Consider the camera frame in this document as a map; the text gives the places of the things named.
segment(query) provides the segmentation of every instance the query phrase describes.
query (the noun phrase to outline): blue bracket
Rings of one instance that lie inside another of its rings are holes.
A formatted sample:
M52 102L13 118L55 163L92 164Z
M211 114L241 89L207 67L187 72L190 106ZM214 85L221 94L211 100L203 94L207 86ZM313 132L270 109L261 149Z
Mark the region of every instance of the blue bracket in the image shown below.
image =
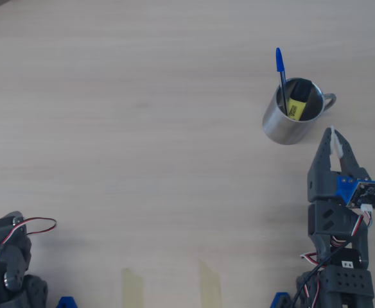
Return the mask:
M290 305L290 295L287 292L277 292L270 308L287 308Z
M64 296L60 299L57 308L78 308L72 296Z
M358 183L358 180L355 180L349 176L338 176L336 196L342 197L345 203L349 204Z

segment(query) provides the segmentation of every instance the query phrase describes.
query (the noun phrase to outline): robotic arm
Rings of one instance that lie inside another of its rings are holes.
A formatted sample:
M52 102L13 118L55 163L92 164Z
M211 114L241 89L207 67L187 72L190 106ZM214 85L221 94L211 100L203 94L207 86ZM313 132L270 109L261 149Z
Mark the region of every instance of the robotic arm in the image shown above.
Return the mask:
M342 171L331 171L337 148ZM308 173L308 235L315 245L316 268L296 280L297 295L277 293L271 308L373 308L368 226L351 209L375 209L375 181L360 167L350 144L334 128L323 135Z
M17 224L24 221L20 212L0 219L0 308L45 308L48 285L37 276L25 275L31 260L31 241L23 225L9 236Z

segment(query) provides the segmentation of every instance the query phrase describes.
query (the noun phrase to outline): white label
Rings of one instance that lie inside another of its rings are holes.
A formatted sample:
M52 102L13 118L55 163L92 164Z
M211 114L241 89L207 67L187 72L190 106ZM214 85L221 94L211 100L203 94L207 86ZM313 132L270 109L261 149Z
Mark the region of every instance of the white label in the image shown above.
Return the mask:
M342 266L344 268L353 268L353 262L351 262L351 261L342 261Z

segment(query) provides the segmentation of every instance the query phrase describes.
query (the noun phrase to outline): connector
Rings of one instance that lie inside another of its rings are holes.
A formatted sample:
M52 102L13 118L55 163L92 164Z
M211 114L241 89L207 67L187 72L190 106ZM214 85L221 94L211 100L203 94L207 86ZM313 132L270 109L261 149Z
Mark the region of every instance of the connector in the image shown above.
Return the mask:
M360 205L360 209L362 210L362 212L370 212L370 213L373 213L373 205L371 204L368 204L368 203L362 203L362 205Z

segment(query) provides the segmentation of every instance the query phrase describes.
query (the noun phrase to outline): mug handle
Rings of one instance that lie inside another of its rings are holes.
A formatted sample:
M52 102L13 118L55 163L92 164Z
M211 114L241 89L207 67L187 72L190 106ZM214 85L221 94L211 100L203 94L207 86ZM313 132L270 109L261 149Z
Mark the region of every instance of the mug handle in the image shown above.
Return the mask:
M329 103L324 105L324 110L329 109L336 103L336 96L333 93L324 94L323 97L325 101L330 99Z

